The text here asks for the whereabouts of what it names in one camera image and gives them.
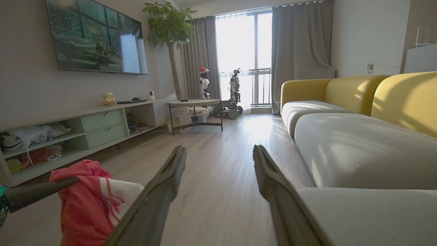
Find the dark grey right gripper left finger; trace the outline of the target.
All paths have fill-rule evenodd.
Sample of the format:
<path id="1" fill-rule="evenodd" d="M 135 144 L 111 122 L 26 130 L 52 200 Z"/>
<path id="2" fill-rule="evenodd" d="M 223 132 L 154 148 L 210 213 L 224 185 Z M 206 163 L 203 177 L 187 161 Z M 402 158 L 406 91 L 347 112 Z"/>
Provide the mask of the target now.
<path id="1" fill-rule="evenodd" d="M 187 150 L 177 146 L 124 214 L 105 246 L 159 246 L 185 170 Z"/>

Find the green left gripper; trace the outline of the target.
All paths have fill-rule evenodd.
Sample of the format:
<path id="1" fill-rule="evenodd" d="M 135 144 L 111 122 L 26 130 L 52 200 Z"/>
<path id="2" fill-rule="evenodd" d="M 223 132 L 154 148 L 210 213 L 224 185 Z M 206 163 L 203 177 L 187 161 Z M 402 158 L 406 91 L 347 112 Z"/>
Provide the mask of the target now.
<path id="1" fill-rule="evenodd" d="M 73 176 L 53 182 L 41 182 L 14 188 L 9 188 L 7 184 L 0 183 L 0 227 L 4 225 L 9 212 L 17 212 L 79 181 L 78 177 Z"/>

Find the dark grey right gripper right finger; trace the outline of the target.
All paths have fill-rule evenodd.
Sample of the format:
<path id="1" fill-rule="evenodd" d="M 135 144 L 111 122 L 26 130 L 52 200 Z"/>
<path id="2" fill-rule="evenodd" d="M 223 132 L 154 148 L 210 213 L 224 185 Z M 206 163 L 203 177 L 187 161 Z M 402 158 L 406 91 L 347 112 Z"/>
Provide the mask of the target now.
<path id="1" fill-rule="evenodd" d="M 254 146 L 253 160 L 260 194 L 269 203 L 277 244 L 322 246 L 323 232 L 264 146 Z"/>

